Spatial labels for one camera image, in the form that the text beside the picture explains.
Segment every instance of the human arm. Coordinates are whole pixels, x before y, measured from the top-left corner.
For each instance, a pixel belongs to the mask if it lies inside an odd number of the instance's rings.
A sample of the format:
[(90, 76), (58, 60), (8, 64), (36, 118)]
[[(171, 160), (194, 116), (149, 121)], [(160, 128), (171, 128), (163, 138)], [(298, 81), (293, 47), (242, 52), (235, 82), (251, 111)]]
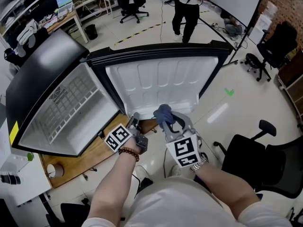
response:
[(209, 163), (203, 164), (196, 174), (205, 182), (210, 191), (231, 209), (236, 219), (248, 206), (260, 201), (246, 181), (217, 169)]
[[(139, 153), (134, 137), (125, 147)], [(104, 218), (115, 226), (119, 226), (122, 207), (128, 196), (136, 158), (128, 153), (121, 153), (115, 165), (97, 187), (89, 211), (88, 218)]]

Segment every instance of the blue cloth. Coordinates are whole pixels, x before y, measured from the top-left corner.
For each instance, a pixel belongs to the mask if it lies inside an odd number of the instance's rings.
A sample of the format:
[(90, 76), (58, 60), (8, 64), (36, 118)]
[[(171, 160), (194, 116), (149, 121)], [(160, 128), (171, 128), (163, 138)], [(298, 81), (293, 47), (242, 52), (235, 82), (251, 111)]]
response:
[(163, 129), (163, 122), (165, 121), (167, 124), (174, 124), (176, 120), (171, 115), (171, 107), (167, 104), (162, 104), (159, 108), (153, 112), (153, 115), (156, 118), (157, 123)]

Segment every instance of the hand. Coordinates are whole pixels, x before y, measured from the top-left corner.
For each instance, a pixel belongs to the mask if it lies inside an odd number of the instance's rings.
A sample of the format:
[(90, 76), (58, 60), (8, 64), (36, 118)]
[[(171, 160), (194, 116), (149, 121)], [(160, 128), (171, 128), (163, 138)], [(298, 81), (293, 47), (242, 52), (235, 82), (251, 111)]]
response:
[(123, 147), (127, 147), (129, 149), (134, 150), (137, 154), (140, 153), (141, 149), (140, 147), (137, 146), (136, 144), (136, 139), (135, 137), (131, 137), (127, 140), (127, 142), (124, 143)]

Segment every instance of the white floor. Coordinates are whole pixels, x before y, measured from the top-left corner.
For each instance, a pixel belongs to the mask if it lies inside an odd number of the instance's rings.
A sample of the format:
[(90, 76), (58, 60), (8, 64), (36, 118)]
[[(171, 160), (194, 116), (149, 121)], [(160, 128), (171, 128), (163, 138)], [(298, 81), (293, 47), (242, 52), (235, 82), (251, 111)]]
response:
[[(114, 12), (115, 18), (112, 18), (111, 15), (104, 15), (92, 20), (90, 24), (93, 23), (96, 25), (98, 38), (89, 41), (88, 44), (85, 44), (82, 38), (79, 38), (79, 42), (85, 45), (90, 51), (106, 47), (118, 50), (132, 46), (160, 43), (161, 26), (156, 26), (115, 46), (116, 42), (161, 23), (162, 3), (158, 0), (147, 0), (145, 6), (145, 9), (140, 10), (148, 11), (150, 16), (142, 17), (139, 24), (136, 23), (134, 18), (120, 24), (119, 20), (122, 17), (120, 10)], [(203, 6), (200, 7), (200, 11), (206, 10), (209, 9)], [(169, 5), (164, 5), (163, 22), (165, 21), (166, 23), (163, 24), (162, 27), (162, 43), (173, 42), (171, 26), (173, 15), (174, 8)], [(207, 13), (203, 13), (203, 17), (207, 20)], [(222, 41), (222, 38), (208, 26), (198, 24), (190, 42), (209, 43), (211, 40)], [(248, 48), (241, 48), (235, 58), (243, 60), (245, 54), (250, 52), (262, 59), (258, 54), (256, 46), (250, 40), (248, 40), (247, 43)], [(201, 97), (197, 109), (190, 115), (195, 124), (195, 129), (204, 140), (202, 145), (203, 151), (208, 155), (211, 163), (218, 167), (220, 167), (223, 162), (223, 154), (218, 148), (214, 148), (213, 142), (219, 141), (225, 147), (228, 147), (235, 134), (252, 137), (259, 132), (258, 123), (261, 119), (271, 122), (277, 129), (276, 137), (266, 135), (258, 139), (258, 142), (262, 144), (284, 144), (301, 136), (296, 127), (297, 121), (293, 108), (285, 96), (285, 93), (278, 89), (276, 80), (274, 80), (277, 70), (270, 70), (268, 67), (267, 69), (273, 80), (267, 82), (267, 77), (263, 76), (262, 80), (257, 82), (257, 74), (254, 74), (252, 71), (248, 73), (247, 69), (247, 66), (244, 64), (232, 64), (222, 68)], [(232, 96), (227, 95), (225, 88), (229, 91), (233, 89), (234, 94)], [(214, 121), (208, 122), (210, 121), (208, 119), (216, 114), (222, 105), (224, 105), (226, 109)], [(156, 182), (164, 178), (163, 160), (165, 139), (164, 134), (159, 128), (156, 134), (150, 132), (147, 134), (147, 137), (149, 139), (149, 149), (141, 156), (138, 164), (142, 165), (149, 172), (153, 181)], [(116, 159), (117, 154), (97, 165), (97, 172), (86, 172), (85, 174), (89, 177), (88, 181), (85, 181), (82, 176), (79, 176), (62, 187), (49, 192), (51, 196), (50, 206), (59, 219), (63, 221), (60, 210), (61, 203), (81, 204), (83, 198), (87, 197), (89, 200), (92, 199), (96, 187), (109, 172)], [(166, 173), (173, 165), (174, 161), (170, 153), (167, 152), (165, 160)], [(193, 177), (193, 174), (190, 173), (188, 168), (182, 169), (182, 175), (190, 178)], [(131, 191), (124, 207), (125, 215), (134, 200), (137, 186), (138, 182), (133, 178)], [(297, 205), (297, 207), (300, 207), (303, 204), (303, 200), (301, 199), (303, 198), (300, 197), (300, 200), (295, 202), (295, 200), (288, 199), (276, 193), (264, 192), (262, 201), (272, 204), (276, 211), (286, 216), (292, 206)], [(36, 205), (32, 204), (31, 206), (31, 204), (32, 203), (21, 208), (37, 208)], [(22, 224), (21, 221), (19, 221), (18, 224), (20, 227), (27, 226)], [(37, 217), (35, 225), (32, 226), (44, 227), (45, 220)]]

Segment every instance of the open freezer lid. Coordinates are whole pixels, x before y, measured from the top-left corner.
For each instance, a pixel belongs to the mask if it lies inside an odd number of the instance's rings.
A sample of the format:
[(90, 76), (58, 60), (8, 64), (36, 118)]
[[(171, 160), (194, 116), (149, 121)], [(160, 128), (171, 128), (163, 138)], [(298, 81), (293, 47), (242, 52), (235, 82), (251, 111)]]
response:
[(150, 119), (161, 104), (188, 114), (210, 85), (231, 47), (209, 44), (152, 44), (92, 52), (91, 66), (119, 108), (128, 116)]

